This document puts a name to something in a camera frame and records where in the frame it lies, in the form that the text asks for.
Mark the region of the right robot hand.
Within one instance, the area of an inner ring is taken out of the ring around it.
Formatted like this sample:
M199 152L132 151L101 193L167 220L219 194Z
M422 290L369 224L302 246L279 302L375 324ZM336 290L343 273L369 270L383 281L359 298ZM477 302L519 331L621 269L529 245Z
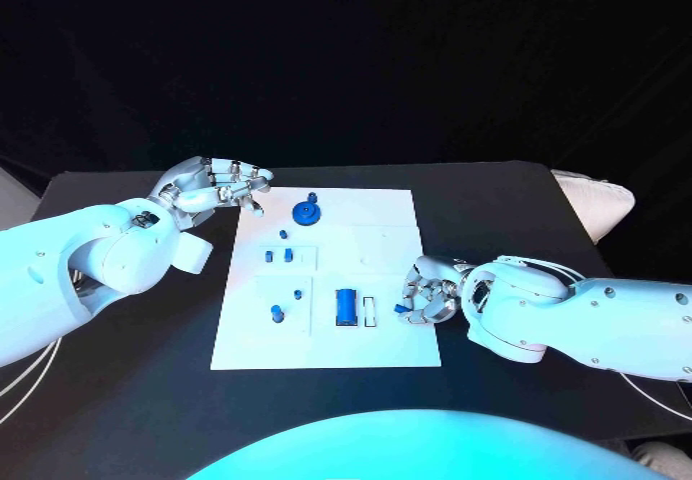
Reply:
M395 312L406 325L450 320L461 308L461 291L475 265L450 257L419 256L403 280Z

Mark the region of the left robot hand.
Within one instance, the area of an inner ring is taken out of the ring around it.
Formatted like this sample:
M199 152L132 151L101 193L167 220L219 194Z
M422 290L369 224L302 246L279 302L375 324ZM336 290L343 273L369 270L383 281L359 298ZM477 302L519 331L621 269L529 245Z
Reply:
M255 192L268 193L272 172L230 159L194 156L161 175L147 199L164 208L180 231L199 226L217 208L239 207L258 217Z

